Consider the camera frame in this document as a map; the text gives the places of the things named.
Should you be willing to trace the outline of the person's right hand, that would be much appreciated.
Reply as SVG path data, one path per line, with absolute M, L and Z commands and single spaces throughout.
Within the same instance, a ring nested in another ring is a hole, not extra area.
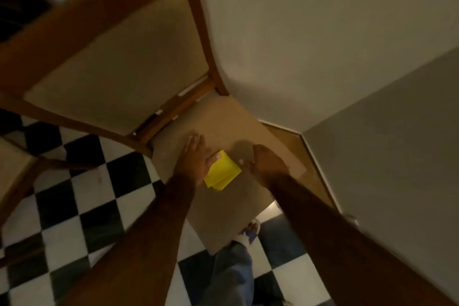
M 272 190 L 283 178 L 290 178 L 290 171 L 284 161 L 270 148 L 254 144 L 253 160 L 256 170 L 250 173 L 264 188 Z

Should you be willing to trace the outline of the person's left hand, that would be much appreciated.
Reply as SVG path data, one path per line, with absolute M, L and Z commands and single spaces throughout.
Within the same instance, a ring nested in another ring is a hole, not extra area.
M 192 135 L 185 143 L 176 162 L 173 177 L 186 179 L 195 187 L 203 183 L 210 168 L 206 167 L 208 154 L 206 140 L 202 134 Z

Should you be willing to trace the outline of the person's left forearm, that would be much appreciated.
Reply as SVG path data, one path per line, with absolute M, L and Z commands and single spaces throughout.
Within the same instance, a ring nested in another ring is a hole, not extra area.
M 196 190 L 197 182 L 189 175 L 173 175 L 61 306 L 164 306 Z

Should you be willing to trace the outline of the person's right forearm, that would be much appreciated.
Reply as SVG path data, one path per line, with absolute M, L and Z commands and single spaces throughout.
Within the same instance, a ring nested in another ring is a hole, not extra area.
M 457 306 L 290 175 L 267 189 L 301 239 L 336 306 Z

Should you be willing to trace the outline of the yellow folded cloth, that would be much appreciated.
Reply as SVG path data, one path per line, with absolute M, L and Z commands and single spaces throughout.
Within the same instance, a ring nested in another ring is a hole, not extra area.
M 218 152 L 220 158 L 211 166 L 204 183 L 216 191 L 224 190 L 242 172 L 241 168 L 224 150 Z

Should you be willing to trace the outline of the white and blue shoe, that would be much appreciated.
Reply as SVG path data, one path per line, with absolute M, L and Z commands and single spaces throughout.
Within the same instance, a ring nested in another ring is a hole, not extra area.
M 237 242 L 238 244 L 248 248 L 254 240 L 258 237 L 260 232 L 261 224 L 260 221 L 257 219 L 253 219 L 249 222 L 249 224 L 242 229 L 233 239 L 233 242 Z

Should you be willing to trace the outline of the person's blue jeans leg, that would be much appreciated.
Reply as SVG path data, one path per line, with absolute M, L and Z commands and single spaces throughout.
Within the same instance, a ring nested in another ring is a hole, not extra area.
M 232 241 L 215 256 L 210 284 L 199 306 L 253 306 L 254 276 L 248 248 Z

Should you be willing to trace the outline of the wooden chair with beige cushion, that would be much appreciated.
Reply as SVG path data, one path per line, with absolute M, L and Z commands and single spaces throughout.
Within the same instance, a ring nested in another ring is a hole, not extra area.
M 67 0 L 0 48 L 0 108 L 106 137 L 168 181 L 189 135 L 234 160 L 252 144 L 303 164 L 229 95 L 200 0 Z
M 69 162 L 56 158 L 34 156 L 18 144 L 0 137 L 0 269 L 25 262 L 44 252 L 43 246 L 7 252 L 8 233 L 4 225 L 14 216 L 35 181 L 50 170 L 91 170 L 95 164 Z

